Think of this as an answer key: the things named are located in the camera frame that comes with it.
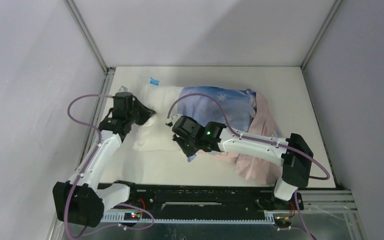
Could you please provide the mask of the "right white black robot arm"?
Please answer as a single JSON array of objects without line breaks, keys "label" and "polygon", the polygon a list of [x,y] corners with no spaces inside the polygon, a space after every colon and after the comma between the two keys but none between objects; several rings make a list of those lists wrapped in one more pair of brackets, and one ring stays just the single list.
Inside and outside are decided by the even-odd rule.
[{"label": "right white black robot arm", "polygon": [[165,121],[188,161],[197,152],[238,153],[266,160],[282,168],[274,184],[271,204],[284,209],[299,188],[308,186],[313,153],[299,134],[267,137],[243,132],[219,122],[202,126],[189,116],[176,114]]}]

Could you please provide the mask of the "pink and blue pillowcase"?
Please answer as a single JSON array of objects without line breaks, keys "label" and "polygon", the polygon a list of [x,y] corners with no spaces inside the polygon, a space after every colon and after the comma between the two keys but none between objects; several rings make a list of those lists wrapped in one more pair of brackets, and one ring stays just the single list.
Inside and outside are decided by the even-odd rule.
[{"label": "pink and blue pillowcase", "polygon": [[[214,86],[185,87],[177,103],[177,112],[193,118],[202,126],[208,122],[226,123],[242,132],[268,137],[282,137],[273,118],[267,99],[252,89],[226,89]],[[220,160],[235,164],[235,171],[245,180],[273,184],[281,176],[282,169],[265,159],[235,152],[215,152]]]}]

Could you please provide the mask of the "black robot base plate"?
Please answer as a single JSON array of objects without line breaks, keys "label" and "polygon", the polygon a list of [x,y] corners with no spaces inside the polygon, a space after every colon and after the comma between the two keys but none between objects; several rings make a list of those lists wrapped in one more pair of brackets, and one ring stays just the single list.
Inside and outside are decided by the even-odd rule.
[{"label": "black robot base plate", "polygon": [[304,209],[301,194],[284,201],[274,197],[271,187],[127,184],[128,205],[111,212],[143,207],[156,218],[256,220],[268,212],[293,216]]}]

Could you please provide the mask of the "white pillow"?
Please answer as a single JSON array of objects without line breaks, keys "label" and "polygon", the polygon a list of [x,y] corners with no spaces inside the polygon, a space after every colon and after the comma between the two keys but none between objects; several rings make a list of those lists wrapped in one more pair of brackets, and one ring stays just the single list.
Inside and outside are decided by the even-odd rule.
[{"label": "white pillow", "polygon": [[180,151],[173,141],[173,132],[166,126],[166,119],[173,103],[179,98],[182,87],[157,86],[147,83],[141,86],[138,99],[156,112],[144,125],[138,127],[133,148],[140,152]]}]

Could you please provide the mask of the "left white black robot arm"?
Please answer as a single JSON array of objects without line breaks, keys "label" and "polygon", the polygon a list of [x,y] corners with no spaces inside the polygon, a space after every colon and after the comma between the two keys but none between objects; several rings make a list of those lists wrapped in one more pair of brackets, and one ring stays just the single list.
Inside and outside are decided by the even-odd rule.
[{"label": "left white black robot arm", "polygon": [[138,194],[120,181],[99,188],[100,179],[113,154],[122,145],[133,125],[142,126],[155,111],[144,106],[131,92],[117,92],[110,96],[113,106],[98,126],[91,128],[97,137],[73,175],[57,182],[53,199],[57,219],[86,227],[96,227],[104,213],[118,204],[133,208]]}]

